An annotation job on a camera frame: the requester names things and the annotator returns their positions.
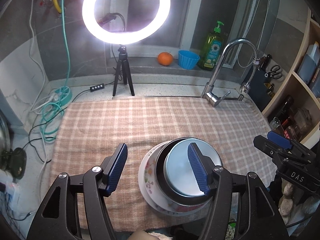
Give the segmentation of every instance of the wooden shelf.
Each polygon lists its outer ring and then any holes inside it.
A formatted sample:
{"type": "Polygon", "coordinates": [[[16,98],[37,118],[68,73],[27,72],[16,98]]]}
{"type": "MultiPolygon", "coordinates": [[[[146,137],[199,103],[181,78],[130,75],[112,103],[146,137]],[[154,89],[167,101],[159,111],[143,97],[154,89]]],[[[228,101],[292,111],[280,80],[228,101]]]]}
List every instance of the wooden shelf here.
{"type": "Polygon", "coordinates": [[[308,148],[312,148],[319,141],[320,103],[310,88],[298,76],[296,71],[307,52],[308,46],[310,44],[314,44],[315,41],[320,43],[320,26],[316,21],[311,19],[311,11],[308,10],[308,19],[304,37],[296,59],[276,95],[262,112],[262,114],[267,118],[287,95],[291,95],[294,98],[294,106],[308,109],[312,116],[312,129],[304,138],[302,138],[301,141],[301,143],[308,148]]]}

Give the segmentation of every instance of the glowing white ring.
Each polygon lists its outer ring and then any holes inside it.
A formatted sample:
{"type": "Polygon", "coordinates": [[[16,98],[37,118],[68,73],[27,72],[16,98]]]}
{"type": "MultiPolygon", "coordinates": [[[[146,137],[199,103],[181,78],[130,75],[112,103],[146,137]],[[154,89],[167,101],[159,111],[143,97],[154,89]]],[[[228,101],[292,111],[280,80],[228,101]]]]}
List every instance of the glowing white ring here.
{"type": "Polygon", "coordinates": [[[159,10],[154,20],[145,28],[137,32],[111,33],[99,26],[94,17],[94,6],[97,0],[84,0],[82,17],[89,32],[98,39],[113,44],[131,44],[141,41],[155,33],[169,15],[171,0],[160,0],[159,10]]]}

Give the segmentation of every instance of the green cap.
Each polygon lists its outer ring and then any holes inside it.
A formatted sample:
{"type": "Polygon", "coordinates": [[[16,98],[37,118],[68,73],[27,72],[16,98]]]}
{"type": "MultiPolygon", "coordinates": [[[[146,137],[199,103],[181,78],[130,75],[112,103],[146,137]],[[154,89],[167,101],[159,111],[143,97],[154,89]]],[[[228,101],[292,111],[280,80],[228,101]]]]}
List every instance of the green cap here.
{"type": "Polygon", "coordinates": [[[218,27],[214,28],[216,33],[221,33],[220,25],[224,26],[223,22],[217,21],[218,27]]]}

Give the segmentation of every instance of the metal bolt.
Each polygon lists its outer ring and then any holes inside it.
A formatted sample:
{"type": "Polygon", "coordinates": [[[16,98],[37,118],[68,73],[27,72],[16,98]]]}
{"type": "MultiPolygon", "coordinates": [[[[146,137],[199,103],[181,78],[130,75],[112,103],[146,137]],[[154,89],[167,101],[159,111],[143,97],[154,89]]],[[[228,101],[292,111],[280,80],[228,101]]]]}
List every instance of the metal bolt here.
{"type": "Polygon", "coordinates": [[[215,166],[214,170],[215,170],[216,172],[222,172],[222,171],[223,171],[223,168],[218,165],[218,166],[215,166]]]}
{"type": "Polygon", "coordinates": [[[59,174],[59,179],[64,179],[67,176],[65,172],[59,174]]]}
{"type": "Polygon", "coordinates": [[[251,171],[251,172],[249,172],[249,177],[253,178],[253,179],[256,179],[258,177],[258,175],[257,175],[257,173],[251,171]]]}
{"type": "Polygon", "coordinates": [[[100,166],[95,166],[92,168],[93,172],[100,172],[101,171],[101,167],[100,166]]]}

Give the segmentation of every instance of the chrome faucet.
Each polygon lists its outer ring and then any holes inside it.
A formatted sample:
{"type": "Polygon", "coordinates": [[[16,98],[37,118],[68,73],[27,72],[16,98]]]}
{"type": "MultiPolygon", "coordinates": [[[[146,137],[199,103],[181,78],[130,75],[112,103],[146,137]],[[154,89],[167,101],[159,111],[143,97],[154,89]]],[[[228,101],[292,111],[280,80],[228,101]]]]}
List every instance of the chrome faucet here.
{"type": "Polygon", "coordinates": [[[210,102],[210,104],[213,105],[213,107],[216,107],[224,99],[242,101],[243,98],[244,98],[244,95],[242,93],[247,94],[249,92],[249,90],[250,90],[250,82],[251,82],[251,80],[252,80],[252,78],[253,78],[256,70],[257,70],[257,66],[259,65],[259,63],[260,63],[260,59],[259,59],[259,56],[258,56],[258,49],[256,48],[256,46],[251,41],[248,41],[248,40],[242,39],[242,38],[232,40],[224,48],[224,50],[223,50],[223,52],[221,54],[221,57],[220,57],[219,61],[217,62],[216,66],[215,66],[215,70],[214,70],[209,82],[204,87],[204,90],[203,90],[203,92],[201,94],[201,98],[207,99],[210,102]],[[232,47],[234,47],[236,45],[239,45],[241,43],[248,44],[253,50],[253,61],[252,61],[252,63],[254,65],[254,68],[253,68],[252,75],[249,78],[249,80],[241,86],[241,94],[239,95],[238,98],[227,98],[227,96],[231,93],[231,91],[229,91],[222,98],[219,98],[218,96],[216,96],[216,95],[214,95],[212,93],[212,90],[214,88],[214,82],[216,81],[216,79],[218,77],[218,74],[219,74],[219,72],[220,72],[220,70],[222,68],[223,63],[226,60],[226,56],[229,53],[229,51],[232,49],[232,47]]]}

